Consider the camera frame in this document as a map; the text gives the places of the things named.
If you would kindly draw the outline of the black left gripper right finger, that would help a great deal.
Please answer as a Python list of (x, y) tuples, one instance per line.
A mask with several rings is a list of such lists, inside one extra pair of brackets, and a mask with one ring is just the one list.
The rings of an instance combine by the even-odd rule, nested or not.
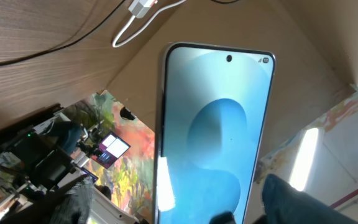
[(262, 189), (267, 224), (355, 224), (355, 220), (329, 208), (310, 195), (294, 189), (274, 174), (265, 178)]

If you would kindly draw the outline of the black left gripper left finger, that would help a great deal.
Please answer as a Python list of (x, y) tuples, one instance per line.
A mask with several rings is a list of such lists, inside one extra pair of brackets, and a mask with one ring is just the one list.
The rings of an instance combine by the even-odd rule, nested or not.
[(86, 223), (93, 201), (93, 180), (82, 175), (0, 224)]

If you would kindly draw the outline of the blue screen Galaxy smartphone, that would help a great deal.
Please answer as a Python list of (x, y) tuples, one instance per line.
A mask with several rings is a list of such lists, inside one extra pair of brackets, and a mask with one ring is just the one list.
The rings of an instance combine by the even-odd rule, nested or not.
[(176, 42), (160, 58), (153, 221), (245, 219), (269, 102), (271, 52)]

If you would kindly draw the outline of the glowing monitor screen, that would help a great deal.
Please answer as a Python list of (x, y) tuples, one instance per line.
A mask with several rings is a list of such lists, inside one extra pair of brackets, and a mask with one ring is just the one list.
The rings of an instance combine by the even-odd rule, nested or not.
[(109, 169), (131, 146), (115, 133), (109, 133), (97, 144), (91, 159)]

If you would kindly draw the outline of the white power strip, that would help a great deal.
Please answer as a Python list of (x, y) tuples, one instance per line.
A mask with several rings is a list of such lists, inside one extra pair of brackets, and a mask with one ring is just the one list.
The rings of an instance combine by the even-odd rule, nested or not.
[(133, 0), (128, 8), (135, 18), (143, 18), (158, 0)]

